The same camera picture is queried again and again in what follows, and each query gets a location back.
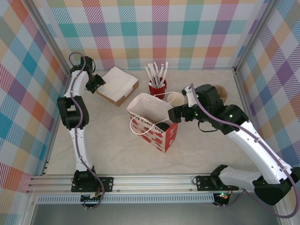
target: paper cup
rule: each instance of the paper cup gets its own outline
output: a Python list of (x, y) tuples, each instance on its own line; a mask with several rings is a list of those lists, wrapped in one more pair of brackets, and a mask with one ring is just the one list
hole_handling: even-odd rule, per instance
[(173, 92), (168, 95), (167, 101), (171, 106), (180, 106), (184, 104), (184, 97), (179, 92)]

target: cardboard box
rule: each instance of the cardboard box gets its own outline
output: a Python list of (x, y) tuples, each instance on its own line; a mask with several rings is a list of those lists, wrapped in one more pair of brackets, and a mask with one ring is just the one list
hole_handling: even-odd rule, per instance
[[(137, 116), (131, 111), (128, 111), (128, 113), (131, 119)], [(164, 121), (164, 123), (170, 125), (167, 131), (163, 131), (155, 125), (154, 128), (152, 128), (149, 132), (139, 136), (145, 139), (148, 143), (153, 145), (161, 152), (166, 153), (176, 138), (178, 124), (172, 123), (170, 120)], [(149, 121), (146, 118), (138, 117), (132, 120), (131, 126), (136, 133), (142, 134), (153, 126), (153, 122)]]
[(123, 102), (125, 102), (125, 100), (138, 88), (139, 86), (139, 81), (137, 81), (132, 88), (123, 95), (123, 97), (121, 97), (118, 101), (114, 101), (112, 99), (110, 99), (109, 97), (101, 94), (99, 91), (96, 91), (97, 94), (101, 95), (103, 98), (105, 98), (107, 101), (113, 103), (116, 106), (120, 106), (121, 104), (123, 104)]

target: gift bag handle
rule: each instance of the gift bag handle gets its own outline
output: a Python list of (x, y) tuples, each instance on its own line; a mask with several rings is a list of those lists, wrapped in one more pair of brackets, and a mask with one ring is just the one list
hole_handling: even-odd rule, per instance
[(147, 131), (144, 132), (144, 133), (139, 134), (139, 133), (135, 132), (135, 131), (132, 129), (132, 126), (131, 126), (132, 121), (133, 121), (135, 118), (137, 118), (137, 117), (140, 117), (140, 116), (135, 116), (135, 117), (133, 117), (133, 118), (131, 119), (131, 121), (130, 121), (130, 124), (129, 124), (129, 127), (130, 127), (131, 131), (132, 131), (134, 134), (136, 134), (136, 135), (144, 135), (144, 134), (148, 133), (152, 128), (154, 128), (156, 124), (161, 123), (161, 122), (163, 122), (163, 121), (169, 119), (169, 118), (166, 118), (166, 119), (164, 119), (164, 120), (162, 120), (162, 121), (160, 121), (160, 122), (154, 123), (154, 124), (152, 125), (152, 127), (151, 127), (149, 130), (147, 130)]

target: red and white gift bag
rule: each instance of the red and white gift bag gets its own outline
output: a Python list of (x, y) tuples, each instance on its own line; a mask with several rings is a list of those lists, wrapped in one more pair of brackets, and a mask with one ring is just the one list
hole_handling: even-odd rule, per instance
[(146, 93), (139, 94), (127, 107), (131, 119), (138, 116), (131, 123), (136, 133), (142, 134), (153, 126), (153, 122), (162, 120), (170, 126), (167, 131), (163, 131), (155, 125), (149, 132), (139, 135), (163, 153), (168, 150), (177, 133), (178, 124), (168, 119), (168, 110), (171, 108), (169, 103)]

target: table surface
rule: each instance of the table surface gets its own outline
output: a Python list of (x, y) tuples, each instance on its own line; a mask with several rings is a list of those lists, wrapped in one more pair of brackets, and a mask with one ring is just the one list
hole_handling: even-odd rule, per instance
[[(220, 164), (258, 171), (245, 152), (221, 131), (203, 133), (197, 121), (178, 125), (175, 141), (164, 154), (129, 128), (128, 104), (140, 93), (149, 93), (145, 70), (125, 70), (139, 79), (139, 87), (116, 107), (98, 94), (86, 91), (83, 100), (90, 123), (85, 126), (87, 146), (98, 174), (210, 173)], [(167, 91), (180, 92), (194, 83), (222, 85), (228, 92), (226, 105), (242, 107), (231, 70), (168, 70)], [(211, 129), (202, 123), (202, 129)], [(68, 130), (60, 123), (46, 174), (74, 174), (75, 152)]]

